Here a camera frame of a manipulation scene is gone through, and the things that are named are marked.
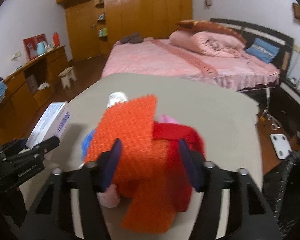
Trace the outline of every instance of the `pink bedspread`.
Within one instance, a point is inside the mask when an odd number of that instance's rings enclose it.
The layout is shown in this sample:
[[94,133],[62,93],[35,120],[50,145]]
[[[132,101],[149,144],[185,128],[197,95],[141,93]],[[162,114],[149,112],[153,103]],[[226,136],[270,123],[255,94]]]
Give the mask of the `pink bedspread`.
[[210,57],[172,46],[169,40],[154,40],[116,45],[102,77],[114,73],[179,77],[242,90],[278,82],[280,70],[245,52],[238,58]]

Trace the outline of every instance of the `wooden floor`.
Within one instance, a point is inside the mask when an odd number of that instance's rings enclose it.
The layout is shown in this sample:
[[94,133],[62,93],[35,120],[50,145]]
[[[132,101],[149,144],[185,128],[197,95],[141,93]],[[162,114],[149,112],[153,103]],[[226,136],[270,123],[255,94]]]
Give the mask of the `wooden floor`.
[[[63,89],[61,84],[58,84],[53,96],[48,100],[48,102],[46,102],[43,105],[43,107],[38,111],[38,113],[32,120],[30,126],[24,133],[24,137],[28,137],[30,135],[36,123],[38,122],[38,120],[40,119],[40,117],[42,116],[46,108],[50,105],[50,103],[63,102],[63,101],[69,102],[77,95],[79,95],[81,92],[83,92],[88,87],[90,87],[95,82],[97,82],[101,78],[101,73],[105,66],[105,63],[106,63],[106,59],[103,57],[94,57],[91,59],[87,59],[75,63],[74,67],[76,69],[76,76],[78,80],[76,82],[71,81],[72,86],[66,89]],[[272,168],[274,168],[276,165],[280,163],[280,160],[275,154],[272,142],[270,140],[270,134],[272,133],[286,134],[286,132],[282,128],[276,131],[272,130],[270,125],[271,122],[268,120],[265,120],[264,122],[259,121],[257,123],[260,148],[262,151],[263,174],[267,173],[268,171],[270,171]],[[290,140],[290,144],[293,150],[300,150],[300,147],[297,145],[294,138]]]

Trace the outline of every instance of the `gray tabletop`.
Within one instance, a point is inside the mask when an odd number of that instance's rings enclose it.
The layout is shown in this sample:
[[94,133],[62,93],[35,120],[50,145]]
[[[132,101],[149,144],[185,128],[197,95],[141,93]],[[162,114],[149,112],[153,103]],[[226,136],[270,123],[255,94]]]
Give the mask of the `gray tabletop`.
[[[82,163],[82,139],[100,121],[108,97],[122,91],[129,99],[146,94],[158,97],[156,114],[168,114],[179,123],[194,127],[205,141],[207,159],[223,169],[236,171],[245,167],[256,184],[262,185],[261,152],[256,130],[258,105],[244,94],[215,85],[160,76],[131,73],[113,74],[102,78],[71,102],[71,120],[62,135],[60,146],[53,151],[46,170],[23,184],[26,206],[29,207],[53,167],[74,170]],[[187,212],[177,214],[171,229],[161,235],[132,233],[120,227],[128,199],[114,209],[103,208],[113,240],[117,239],[188,239],[200,206],[202,194],[193,193]],[[225,190],[218,237],[226,228],[229,194]],[[77,194],[73,191],[74,226],[82,237]]]

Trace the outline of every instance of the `red bottle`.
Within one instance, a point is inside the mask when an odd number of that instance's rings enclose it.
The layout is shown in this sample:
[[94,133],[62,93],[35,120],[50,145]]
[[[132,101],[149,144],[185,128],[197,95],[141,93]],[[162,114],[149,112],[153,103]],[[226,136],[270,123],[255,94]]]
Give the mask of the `red bottle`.
[[54,42],[54,45],[56,47],[59,47],[60,46],[60,40],[59,40],[59,35],[58,33],[54,33],[53,35],[53,42]]

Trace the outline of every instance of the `metal bolt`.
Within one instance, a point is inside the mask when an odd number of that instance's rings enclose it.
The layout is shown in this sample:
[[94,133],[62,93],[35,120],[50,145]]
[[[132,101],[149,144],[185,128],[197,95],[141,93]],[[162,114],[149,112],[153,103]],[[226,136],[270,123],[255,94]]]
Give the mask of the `metal bolt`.
[[203,165],[205,167],[209,168],[209,169],[212,169],[215,166],[215,164],[213,162],[210,162],[210,161],[204,162]]
[[53,175],[61,175],[62,174],[62,169],[56,168],[52,171]]
[[87,168],[94,168],[95,166],[97,166],[97,162],[88,162],[86,164],[86,167]]
[[239,172],[240,175],[248,175],[249,174],[249,171],[245,168],[240,168],[238,170],[238,172]]

